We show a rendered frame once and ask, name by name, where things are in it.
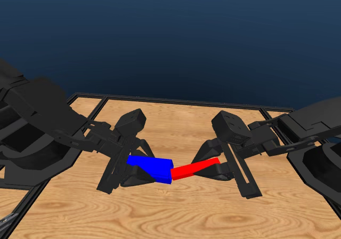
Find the thin red peg bar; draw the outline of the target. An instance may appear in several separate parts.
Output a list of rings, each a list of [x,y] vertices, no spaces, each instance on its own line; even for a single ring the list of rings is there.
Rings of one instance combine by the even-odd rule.
[[[191,177],[195,172],[203,170],[214,164],[220,164],[220,161],[217,157],[173,168],[170,170],[172,180]]]

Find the blue hollow socket block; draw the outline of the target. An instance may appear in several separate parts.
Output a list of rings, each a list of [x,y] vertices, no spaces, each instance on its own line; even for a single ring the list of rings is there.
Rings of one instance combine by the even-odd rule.
[[[171,169],[174,168],[174,164],[171,159],[130,155],[127,159],[127,164],[139,166],[151,175],[156,182],[172,183]]]

